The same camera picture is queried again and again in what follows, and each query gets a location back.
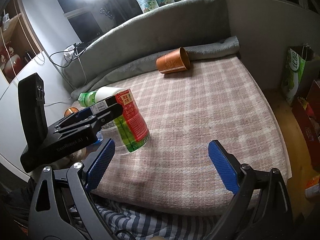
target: orange cup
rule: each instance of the orange cup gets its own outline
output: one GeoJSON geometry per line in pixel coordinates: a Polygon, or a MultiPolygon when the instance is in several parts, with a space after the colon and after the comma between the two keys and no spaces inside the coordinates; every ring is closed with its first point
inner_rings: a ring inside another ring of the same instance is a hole
{"type": "Polygon", "coordinates": [[[188,70],[190,60],[183,47],[176,49],[157,59],[156,65],[161,74],[188,70]]]}
{"type": "Polygon", "coordinates": [[[72,113],[76,113],[76,112],[79,112],[79,110],[75,107],[69,107],[65,113],[64,113],[64,117],[68,116],[69,114],[72,114],[72,113]]]}

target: plaid blanket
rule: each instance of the plaid blanket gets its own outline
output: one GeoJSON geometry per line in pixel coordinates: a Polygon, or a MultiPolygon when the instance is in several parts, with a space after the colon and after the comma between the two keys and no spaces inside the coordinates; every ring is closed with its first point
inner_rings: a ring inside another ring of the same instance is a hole
{"type": "Polygon", "coordinates": [[[208,157],[213,139],[240,163],[262,171],[277,167],[287,180],[290,164],[278,124],[234,55],[110,86],[131,89],[151,138],[133,153],[115,154],[95,194],[167,213],[222,214],[233,195],[208,157]]]}

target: black cable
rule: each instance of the black cable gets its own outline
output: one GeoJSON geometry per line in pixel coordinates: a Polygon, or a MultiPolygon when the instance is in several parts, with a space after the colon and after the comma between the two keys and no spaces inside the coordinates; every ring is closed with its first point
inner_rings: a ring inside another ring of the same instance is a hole
{"type": "Polygon", "coordinates": [[[129,235],[129,239],[130,239],[130,240],[136,240],[136,238],[133,236],[133,234],[131,234],[131,233],[130,233],[128,230],[126,230],[126,229],[118,230],[118,231],[116,232],[116,236],[118,236],[120,233],[126,233],[126,234],[129,235]]]}
{"type": "Polygon", "coordinates": [[[79,57],[82,56],[82,54],[85,52],[85,50],[86,50],[86,49],[88,48],[88,46],[91,44],[91,42],[88,42],[88,43],[86,44],[86,46],[84,47],[84,49],[83,49],[79,54],[77,53],[76,57],[74,58],[74,56],[75,56],[75,54],[76,54],[76,52],[77,52],[78,46],[79,46],[79,45],[82,45],[82,44],[83,44],[83,43],[79,43],[79,44],[76,45],[75,48],[72,49],[72,50],[58,51],[58,52],[55,52],[55,53],[51,54],[51,55],[49,56],[50,62],[51,62],[52,64],[58,66],[58,67],[61,67],[61,68],[66,68],[66,67],[68,67],[68,66],[71,64],[72,61],[77,60],[79,57]],[[69,62],[66,66],[60,66],[60,65],[56,64],[56,63],[51,59],[51,57],[52,57],[53,55],[55,55],[55,54],[63,53],[63,52],[70,52],[70,51],[73,51],[72,58],[71,58],[70,62],[69,62]]]}

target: white wall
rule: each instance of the white wall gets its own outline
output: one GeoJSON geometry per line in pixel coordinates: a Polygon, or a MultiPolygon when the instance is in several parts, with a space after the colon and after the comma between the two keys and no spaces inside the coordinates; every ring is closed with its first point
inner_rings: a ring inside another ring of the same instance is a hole
{"type": "MultiPolygon", "coordinates": [[[[21,80],[37,72],[44,81],[46,104],[62,101],[71,97],[71,87],[66,84],[59,72],[45,56],[45,64],[38,65],[36,58],[30,61],[18,74],[21,80]]],[[[21,179],[27,180],[20,163],[20,156],[27,145],[19,111],[18,88],[15,79],[0,100],[0,162],[21,179]]],[[[65,110],[70,107],[72,100],[52,106],[45,106],[45,114],[48,125],[56,122],[64,116],[65,110]]]]}
{"type": "Polygon", "coordinates": [[[288,46],[309,43],[320,55],[320,15],[279,0],[227,0],[241,61],[262,90],[277,88],[288,46]]]}
{"type": "Polygon", "coordinates": [[[2,73],[0,73],[0,98],[3,95],[3,93],[5,92],[5,90],[8,88],[8,82],[5,79],[4,75],[2,73]]]}
{"type": "MultiPolygon", "coordinates": [[[[22,0],[30,24],[48,55],[63,51],[75,42],[81,42],[58,0],[22,0]]],[[[53,55],[57,64],[62,54],[53,55]]]]}

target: gray bed headboard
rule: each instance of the gray bed headboard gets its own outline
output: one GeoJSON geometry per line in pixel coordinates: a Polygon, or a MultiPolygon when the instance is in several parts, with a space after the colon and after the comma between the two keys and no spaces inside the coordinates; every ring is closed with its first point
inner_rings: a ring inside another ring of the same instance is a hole
{"type": "Polygon", "coordinates": [[[184,0],[139,15],[93,42],[81,56],[86,86],[78,60],[64,68],[62,75],[77,91],[86,91],[102,73],[123,64],[161,51],[214,43],[228,37],[225,0],[184,0]]]}

